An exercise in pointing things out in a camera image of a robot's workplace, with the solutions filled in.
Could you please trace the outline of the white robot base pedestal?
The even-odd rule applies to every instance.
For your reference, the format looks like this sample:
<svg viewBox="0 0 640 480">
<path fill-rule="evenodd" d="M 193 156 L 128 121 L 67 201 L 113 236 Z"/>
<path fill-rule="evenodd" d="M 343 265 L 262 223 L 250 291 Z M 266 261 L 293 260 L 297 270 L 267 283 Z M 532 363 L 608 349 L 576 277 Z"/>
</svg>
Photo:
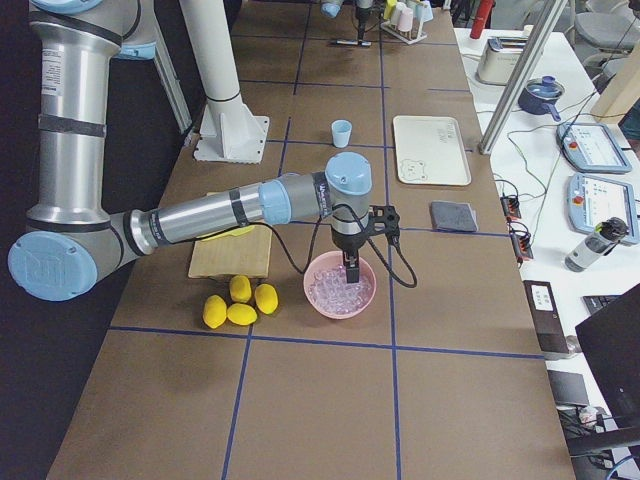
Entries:
<svg viewBox="0 0 640 480">
<path fill-rule="evenodd" d="M 199 161 L 258 164 L 270 119 L 244 103 L 224 3 L 180 3 L 206 95 L 194 156 Z"/>
</svg>

